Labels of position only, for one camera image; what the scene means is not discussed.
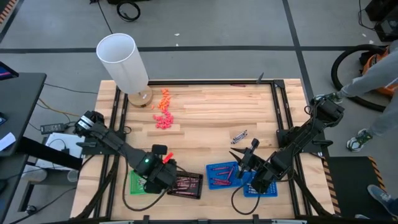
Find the green pegboard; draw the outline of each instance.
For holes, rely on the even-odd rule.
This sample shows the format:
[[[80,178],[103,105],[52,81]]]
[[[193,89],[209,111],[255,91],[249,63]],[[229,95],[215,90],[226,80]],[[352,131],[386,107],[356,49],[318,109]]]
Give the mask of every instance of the green pegboard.
[[[145,182],[145,179],[138,176],[134,171],[130,171],[130,195],[146,194],[144,191]]]

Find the white lamp shade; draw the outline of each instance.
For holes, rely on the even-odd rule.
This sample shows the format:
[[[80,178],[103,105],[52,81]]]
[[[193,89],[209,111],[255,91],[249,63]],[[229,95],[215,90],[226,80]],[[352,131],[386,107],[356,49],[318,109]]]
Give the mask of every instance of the white lamp shade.
[[[147,71],[131,36],[111,34],[99,42],[96,53],[121,91],[134,94],[148,85]]]

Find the red clip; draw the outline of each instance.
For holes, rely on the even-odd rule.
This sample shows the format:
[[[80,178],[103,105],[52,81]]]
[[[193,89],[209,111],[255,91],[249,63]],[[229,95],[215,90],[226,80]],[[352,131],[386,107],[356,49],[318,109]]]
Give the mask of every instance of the red clip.
[[[173,156],[174,154],[170,152],[163,160],[163,164],[166,164]]]

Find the gray floor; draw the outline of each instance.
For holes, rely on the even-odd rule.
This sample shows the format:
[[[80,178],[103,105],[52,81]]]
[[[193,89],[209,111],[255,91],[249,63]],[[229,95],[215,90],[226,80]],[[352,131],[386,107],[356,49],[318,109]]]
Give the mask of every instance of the gray floor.
[[[18,54],[0,54],[0,60],[18,72],[45,72],[47,83],[86,91],[98,91],[101,80],[110,79],[95,53],[45,53],[45,49],[94,48],[110,34],[97,4],[89,0],[24,0],[5,37],[0,52],[22,49]],[[107,22],[113,32],[132,35],[139,47],[155,47],[142,52],[150,78],[301,78],[302,72],[289,29],[284,3],[288,2],[297,37],[301,46],[352,46],[382,44],[377,35],[358,25],[357,0],[151,0],[139,2],[142,16],[127,23],[117,16],[116,7],[101,0]],[[363,0],[363,7],[369,0]],[[371,24],[364,14],[364,23]],[[291,46],[290,50],[204,50],[157,52],[156,47],[179,46]],[[37,49],[34,54],[30,49]],[[303,60],[314,94],[333,91],[330,68],[339,51],[304,51]],[[343,82],[357,75],[356,57],[341,66]],[[385,99],[367,96],[385,102]],[[92,110],[95,95],[78,94],[45,86],[41,98],[54,108],[82,114]],[[387,189],[398,196],[398,181],[393,170],[393,131],[376,138],[362,152],[352,154],[345,142],[361,129],[368,127],[379,113],[345,101],[344,120],[339,126],[325,131],[327,139],[335,143],[329,150],[332,156],[373,156]],[[67,122],[66,117],[36,108],[30,121],[39,126]],[[28,127],[26,136],[41,141],[42,135]],[[6,223],[22,217],[16,213],[23,181],[10,208]],[[68,187],[37,187],[30,204],[38,207],[65,191]],[[46,208],[22,223],[43,223],[66,220],[73,202],[73,192],[62,202]]]

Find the black hose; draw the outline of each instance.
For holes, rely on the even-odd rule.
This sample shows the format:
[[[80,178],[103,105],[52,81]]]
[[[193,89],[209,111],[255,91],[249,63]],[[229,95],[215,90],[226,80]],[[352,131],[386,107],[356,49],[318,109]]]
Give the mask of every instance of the black hose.
[[[335,60],[335,62],[333,63],[333,66],[331,67],[331,80],[332,80],[332,82],[333,82],[333,84],[335,85],[335,87],[336,87],[337,90],[340,91],[341,88],[343,87],[343,85],[341,84],[341,82],[339,81],[338,76],[337,76],[337,70],[338,70],[338,67],[340,66],[340,63],[341,63],[347,56],[349,56],[349,55],[351,55],[351,54],[353,54],[353,53],[355,53],[355,52],[362,51],[362,50],[367,50],[367,51],[370,51],[370,52],[372,52],[372,53],[374,53],[374,54],[379,54],[379,55],[382,55],[382,54],[384,53],[384,51],[385,51],[383,48],[378,47],[378,46],[376,46],[376,45],[372,45],[372,44],[362,44],[362,45],[355,46],[355,47],[353,47],[352,49],[349,49],[349,50],[346,50],[345,52],[343,52],[343,53]],[[364,106],[364,107],[366,107],[366,108],[369,108],[369,109],[372,109],[372,110],[375,110],[375,111],[383,112],[384,109],[386,109],[385,106],[382,106],[382,105],[378,105],[378,104],[369,102],[368,100],[364,100],[364,99],[362,99],[362,98],[360,98],[360,97],[358,97],[358,96],[349,97],[349,99],[352,100],[353,102],[355,102],[355,103],[361,105],[361,106]]]
[[[135,7],[137,9],[137,16],[136,17],[129,17],[125,12],[123,12],[120,7],[123,4],[130,4],[133,7]],[[138,5],[136,3],[134,3],[132,0],[126,0],[126,1],[121,1],[118,3],[118,5],[116,6],[116,11],[118,12],[119,17],[126,21],[126,22],[132,22],[132,21],[136,21],[139,16],[141,15],[141,10],[139,9]]]

